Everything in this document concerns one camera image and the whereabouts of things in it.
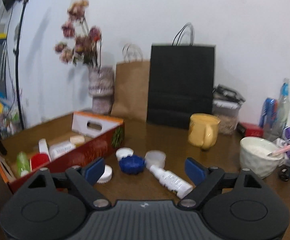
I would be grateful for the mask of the green small bottle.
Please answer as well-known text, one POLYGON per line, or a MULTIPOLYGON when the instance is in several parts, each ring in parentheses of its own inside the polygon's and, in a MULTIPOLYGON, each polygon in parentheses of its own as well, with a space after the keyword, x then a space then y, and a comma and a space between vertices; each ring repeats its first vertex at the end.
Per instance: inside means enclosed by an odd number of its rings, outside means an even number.
POLYGON ((18 153, 16 157, 16 166, 18 170, 18 175, 20 177, 23 177, 31 172, 30 163, 26 153, 24 152, 18 153))

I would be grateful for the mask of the red white lint brush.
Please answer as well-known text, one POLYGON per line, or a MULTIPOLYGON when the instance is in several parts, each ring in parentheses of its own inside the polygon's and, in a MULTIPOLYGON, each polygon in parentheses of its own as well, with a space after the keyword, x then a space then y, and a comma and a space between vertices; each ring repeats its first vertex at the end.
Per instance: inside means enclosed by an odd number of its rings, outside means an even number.
POLYGON ((46 139, 40 139, 38 142, 38 153, 33 155, 30 158, 30 167, 31 171, 41 167, 42 165, 48 164, 51 162, 49 148, 46 139))

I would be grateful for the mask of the white spray bottle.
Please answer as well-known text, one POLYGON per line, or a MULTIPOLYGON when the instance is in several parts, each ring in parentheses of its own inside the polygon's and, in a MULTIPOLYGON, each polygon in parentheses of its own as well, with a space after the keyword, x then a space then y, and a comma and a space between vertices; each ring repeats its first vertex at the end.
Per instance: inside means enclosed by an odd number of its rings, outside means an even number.
POLYGON ((193 190, 192 185, 170 171, 166 171, 155 165, 151 165, 149 171, 162 186, 174 193, 179 199, 183 199, 193 190))

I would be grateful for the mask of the white jar lid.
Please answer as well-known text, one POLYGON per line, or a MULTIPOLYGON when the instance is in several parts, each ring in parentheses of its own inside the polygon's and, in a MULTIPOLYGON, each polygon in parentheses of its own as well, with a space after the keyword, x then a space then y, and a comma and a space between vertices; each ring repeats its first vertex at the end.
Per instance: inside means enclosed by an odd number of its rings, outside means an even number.
POLYGON ((113 174, 112 167, 110 167, 109 165, 105 165, 104 173, 97 181, 97 184, 108 183, 112 179, 112 174, 113 174))

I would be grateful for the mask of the red small box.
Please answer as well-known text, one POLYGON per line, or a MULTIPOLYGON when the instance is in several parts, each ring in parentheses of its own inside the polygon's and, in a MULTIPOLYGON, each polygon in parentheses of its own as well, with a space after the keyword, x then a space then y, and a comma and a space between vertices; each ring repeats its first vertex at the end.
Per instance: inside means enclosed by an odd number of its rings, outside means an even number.
POLYGON ((263 137, 263 129, 255 124, 250 124, 247 122, 238 122, 236 130, 243 137, 263 137))

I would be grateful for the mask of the yellow bear mug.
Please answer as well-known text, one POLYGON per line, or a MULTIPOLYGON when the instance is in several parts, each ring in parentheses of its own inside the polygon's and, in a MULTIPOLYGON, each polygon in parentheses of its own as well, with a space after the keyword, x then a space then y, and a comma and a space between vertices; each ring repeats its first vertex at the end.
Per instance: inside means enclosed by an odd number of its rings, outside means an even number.
POLYGON ((217 141, 220 119, 209 114, 193 114, 190 117, 188 142, 203 150, 209 150, 217 141))

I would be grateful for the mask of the white round lid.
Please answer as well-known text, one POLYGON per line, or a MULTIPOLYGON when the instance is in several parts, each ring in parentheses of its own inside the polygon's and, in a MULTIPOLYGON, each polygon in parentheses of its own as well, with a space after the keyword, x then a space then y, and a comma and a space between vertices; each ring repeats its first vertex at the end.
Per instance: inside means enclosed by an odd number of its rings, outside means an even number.
POLYGON ((120 161, 121 159, 132 156, 133 154, 134 154, 134 150, 132 150, 131 148, 123 147, 123 148, 119 148, 116 151, 116 158, 118 161, 120 161))

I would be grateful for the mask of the blue round lid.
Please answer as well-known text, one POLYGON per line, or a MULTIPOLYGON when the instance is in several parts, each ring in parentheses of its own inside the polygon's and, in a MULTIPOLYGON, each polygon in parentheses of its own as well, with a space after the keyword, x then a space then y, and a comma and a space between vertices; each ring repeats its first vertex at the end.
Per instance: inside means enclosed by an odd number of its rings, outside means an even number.
POLYGON ((119 166, 125 174, 139 174, 145 168, 145 159, 137 155, 127 156, 119 161, 119 166))

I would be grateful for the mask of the blue soda can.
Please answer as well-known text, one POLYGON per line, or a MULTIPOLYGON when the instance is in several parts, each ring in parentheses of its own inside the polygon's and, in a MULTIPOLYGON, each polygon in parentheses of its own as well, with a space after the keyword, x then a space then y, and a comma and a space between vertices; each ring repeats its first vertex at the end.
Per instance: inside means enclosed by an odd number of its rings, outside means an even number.
POLYGON ((276 99, 267 98, 262 106, 259 126, 261 128, 272 128, 277 118, 278 101, 276 99))

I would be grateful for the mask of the clear plastic cap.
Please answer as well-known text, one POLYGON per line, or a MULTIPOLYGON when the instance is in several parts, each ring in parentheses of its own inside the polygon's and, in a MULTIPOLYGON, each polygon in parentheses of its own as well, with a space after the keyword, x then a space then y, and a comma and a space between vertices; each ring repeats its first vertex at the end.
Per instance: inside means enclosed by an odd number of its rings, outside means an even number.
POLYGON ((145 166, 149 170, 152 165, 159 168, 165 167, 166 154, 162 151, 152 150, 148 151, 145 155, 145 166))

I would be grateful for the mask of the clear food container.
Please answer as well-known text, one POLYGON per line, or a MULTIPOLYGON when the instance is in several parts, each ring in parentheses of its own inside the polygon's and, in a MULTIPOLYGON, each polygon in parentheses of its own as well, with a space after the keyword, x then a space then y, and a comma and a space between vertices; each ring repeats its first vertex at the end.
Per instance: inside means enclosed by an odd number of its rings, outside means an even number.
POLYGON ((239 111, 245 98, 236 90, 217 85, 213 90, 213 115, 220 119, 219 133, 231 135, 238 124, 239 111))

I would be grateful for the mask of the dried pink roses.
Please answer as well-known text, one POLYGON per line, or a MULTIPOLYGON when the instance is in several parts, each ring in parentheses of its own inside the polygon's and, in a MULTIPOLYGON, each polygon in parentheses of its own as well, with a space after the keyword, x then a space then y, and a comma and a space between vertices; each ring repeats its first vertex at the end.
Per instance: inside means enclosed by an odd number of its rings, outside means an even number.
POLYGON ((99 69, 102 32, 95 25, 88 26, 85 14, 88 7, 89 0, 77 0, 70 5, 67 9, 68 19, 61 26, 65 41, 58 42, 54 51, 59 54, 62 63, 76 65, 80 62, 92 69, 99 69))

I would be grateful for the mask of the black paper bag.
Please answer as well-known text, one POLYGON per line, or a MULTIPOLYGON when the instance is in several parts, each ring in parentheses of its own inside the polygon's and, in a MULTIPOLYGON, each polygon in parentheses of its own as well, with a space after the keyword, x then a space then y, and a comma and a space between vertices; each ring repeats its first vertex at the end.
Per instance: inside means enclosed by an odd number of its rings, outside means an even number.
POLYGON ((172 44, 151 47, 146 120, 187 129, 192 114, 212 113, 215 46, 195 45, 187 23, 172 44))

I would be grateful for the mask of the brown paper bag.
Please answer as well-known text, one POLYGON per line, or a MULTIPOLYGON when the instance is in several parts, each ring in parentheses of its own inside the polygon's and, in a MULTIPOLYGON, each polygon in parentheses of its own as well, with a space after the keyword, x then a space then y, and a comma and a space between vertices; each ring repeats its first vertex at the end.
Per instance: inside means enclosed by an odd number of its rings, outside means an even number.
POLYGON ((123 61, 116 64, 114 104, 111 115, 146 122, 150 61, 135 44, 126 44, 123 61))

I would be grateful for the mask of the black light stand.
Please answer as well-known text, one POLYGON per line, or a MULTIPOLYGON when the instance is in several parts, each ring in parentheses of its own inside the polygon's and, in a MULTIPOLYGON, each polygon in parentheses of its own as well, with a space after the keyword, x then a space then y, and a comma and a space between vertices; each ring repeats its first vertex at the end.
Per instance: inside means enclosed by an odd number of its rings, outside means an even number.
POLYGON ((13 5, 16 2, 22 2, 22 12, 20 16, 20 21, 19 21, 19 27, 18 27, 18 32, 17 32, 17 38, 16 38, 16 48, 13 50, 14 55, 15 55, 15 91, 16 91, 16 101, 17 101, 17 106, 18 106, 18 111, 19 111, 19 120, 20 120, 20 125, 21 129, 25 129, 25 124, 24 124, 24 119, 22 115, 22 106, 21 106, 21 99, 20 99, 20 88, 19 88, 19 49, 20 49, 20 39, 21 39, 21 29, 22 29, 22 24, 24 20, 24 14, 25 14, 25 9, 27 6, 29 0, 2 0, 3 6, 6 9, 6 11, 9 11, 12 9, 13 5))

